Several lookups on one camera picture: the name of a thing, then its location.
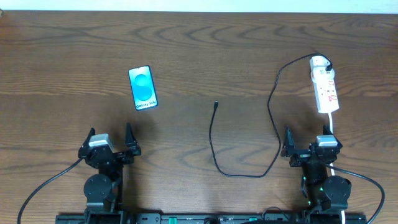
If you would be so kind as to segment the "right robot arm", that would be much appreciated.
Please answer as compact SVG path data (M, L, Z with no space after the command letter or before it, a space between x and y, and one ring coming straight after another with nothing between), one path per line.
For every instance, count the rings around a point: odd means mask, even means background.
M327 125L323 127L323 134L317 136L307 149L297 149L290 128L285 128L280 155L290 158L291 167L302 168L302 190L309 204L299 214L303 222L339 223L341 212L348 208L351 182L338 175L328 175L326 170L327 165L337 160L342 147Z

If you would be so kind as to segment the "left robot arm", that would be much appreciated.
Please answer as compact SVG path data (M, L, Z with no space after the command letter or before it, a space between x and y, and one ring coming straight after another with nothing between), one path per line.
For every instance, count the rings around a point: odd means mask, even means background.
M98 170L84 184L86 209L83 223L100 224L134 223L134 216L122 210L123 167L134 162L141 155L141 147L136 141L131 124L126 125L125 145L128 150L113 151L108 134L96 134L91 129L78 151L78 157L87 165Z

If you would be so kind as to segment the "blue Galaxy smartphone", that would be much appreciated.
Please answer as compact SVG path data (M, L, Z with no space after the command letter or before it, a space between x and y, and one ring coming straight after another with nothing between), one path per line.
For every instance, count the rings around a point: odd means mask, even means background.
M134 106L137 111L158 106L157 94L150 66L128 70Z

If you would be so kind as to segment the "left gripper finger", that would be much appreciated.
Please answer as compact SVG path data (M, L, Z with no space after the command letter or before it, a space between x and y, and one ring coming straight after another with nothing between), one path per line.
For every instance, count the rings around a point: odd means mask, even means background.
M89 147L89 142L90 142L90 139L91 139L91 137L92 137L93 135L95 135L95 129L94 129L94 128L91 128L90 131L89 131L89 133L88 133L88 136L86 137L85 141L84 141L83 144L81 145L81 148Z
M130 123L126 124L125 145L132 151L136 151L138 147L138 143L135 140Z

